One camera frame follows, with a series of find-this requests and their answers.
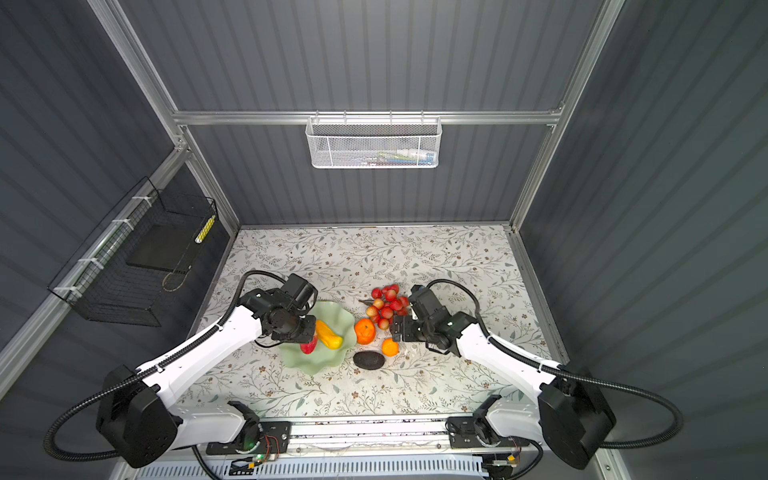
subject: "avocado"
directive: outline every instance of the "avocado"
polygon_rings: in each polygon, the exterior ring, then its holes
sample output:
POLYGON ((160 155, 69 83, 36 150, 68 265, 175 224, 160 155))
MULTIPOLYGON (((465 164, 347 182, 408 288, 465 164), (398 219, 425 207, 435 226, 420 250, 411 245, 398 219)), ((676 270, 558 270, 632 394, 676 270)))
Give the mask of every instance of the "avocado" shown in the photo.
POLYGON ((358 352, 352 360, 355 365, 366 370, 378 370, 384 366, 384 355, 379 352, 358 352))

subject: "wire basket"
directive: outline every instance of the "wire basket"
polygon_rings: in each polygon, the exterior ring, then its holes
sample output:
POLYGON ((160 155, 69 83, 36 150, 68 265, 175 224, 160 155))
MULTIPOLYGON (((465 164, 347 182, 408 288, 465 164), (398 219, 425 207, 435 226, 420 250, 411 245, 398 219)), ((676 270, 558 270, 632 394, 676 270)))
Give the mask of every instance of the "wire basket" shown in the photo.
POLYGON ((210 198, 152 190, 126 218, 113 220, 118 227, 95 254, 77 260, 79 272, 69 274, 70 284, 61 284, 62 269, 48 289, 88 320, 160 326, 161 318, 178 311, 187 275, 206 246, 202 233, 215 218, 210 198), (171 255, 166 267, 132 263, 142 240, 157 229, 175 232, 186 244, 177 260, 171 255))
POLYGON ((441 136, 439 118, 414 124, 306 122, 315 168, 434 168, 441 136))

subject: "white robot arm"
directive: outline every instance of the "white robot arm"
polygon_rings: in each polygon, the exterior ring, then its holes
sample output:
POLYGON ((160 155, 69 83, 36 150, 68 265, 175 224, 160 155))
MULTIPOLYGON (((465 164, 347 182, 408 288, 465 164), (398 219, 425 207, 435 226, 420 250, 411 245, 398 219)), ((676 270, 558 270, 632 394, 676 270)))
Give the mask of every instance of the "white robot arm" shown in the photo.
MULTIPOLYGON (((218 321, 135 370, 121 366, 110 372, 102 392, 80 402, 54 422, 43 441, 45 451, 71 462, 122 456, 134 468, 152 463, 168 449, 200 443, 233 442, 242 450, 250 451, 250 446, 263 432, 259 417, 245 405, 229 402, 225 406, 187 408, 177 405, 176 401, 211 367, 261 336, 271 336, 277 342, 312 341, 316 319, 308 315, 310 298, 314 303, 317 290, 297 275, 283 280, 272 273, 251 270, 240 280, 230 307, 218 321), (240 296, 245 279, 252 274, 271 276, 283 285, 271 290, 251 290, 240 296), (97 429, 115 450, 83 454, 57 447, 55 435, 59 428, 96 402, 99 403, 97 429)), ((482 444, 498 444, 500 439, 510 436, 533 442, 543 439, 564 462, 585 468, 598 447, 655 445, 682 428, 682 414, 666 399, 634 387, 594 380, 583 367, 572 363, 562 366, 542 359, 490 334, 480 318, 477 299, 452 280, 434 280, 427 287, 414 286, 409 301, 412 316, 396 316, 390 327, 396 342, 424 342, 425 347, 435 353, 452 353, 480 363, 538 403, 538 410, 530 410, 520 409, 500 396, 488 398, 472 416, 473 432, 470 433, 482 444), (475 317, 464 312, 451 315, 429 289, 438 282, 463 289, 475 301, 475 317), (660 403, 672 411, 675 423, 648 439, 607 444, 603 441, 616 418, 596 385, 660 403)), ((462 425, 467 425, 466 417, 462 419, 462 425)), ((446 428, 449 431, 452 428, 450 419, 446 428)))

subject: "yellow pepper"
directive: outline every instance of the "yellow pepper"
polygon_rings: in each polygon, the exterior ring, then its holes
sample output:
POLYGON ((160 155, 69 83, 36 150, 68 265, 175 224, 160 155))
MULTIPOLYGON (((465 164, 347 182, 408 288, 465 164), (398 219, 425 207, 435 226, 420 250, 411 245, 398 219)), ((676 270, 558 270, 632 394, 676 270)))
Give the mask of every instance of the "yellow pepper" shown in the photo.
POLYGON ((344 339, 336 335, 322 320, 317 320, 315 322, 315 334, 317 335, 317 338, 331 350, 340 348, 341 344, 344 342, 344 339))

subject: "green bowl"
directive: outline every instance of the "green bowl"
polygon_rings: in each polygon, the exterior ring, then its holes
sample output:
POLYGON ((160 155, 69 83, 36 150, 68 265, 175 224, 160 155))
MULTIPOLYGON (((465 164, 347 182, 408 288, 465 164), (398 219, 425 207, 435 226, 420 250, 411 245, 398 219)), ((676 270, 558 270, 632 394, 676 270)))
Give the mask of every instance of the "green bowl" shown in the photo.
POLYGON ((344 310, 339 303, 319 301, 310 310, 318 320, 322 320, 344 341, 336 350, 331 350, 318 340, 317 346, 309 355, 301 351, 297 343, 284 343, 278 346, 283 354, 283 363, 292 369, 301 369, 307 375, 315 375, 326 367, 337 367, 344 361, 346 351, 355 346, 355 317, 344 310))

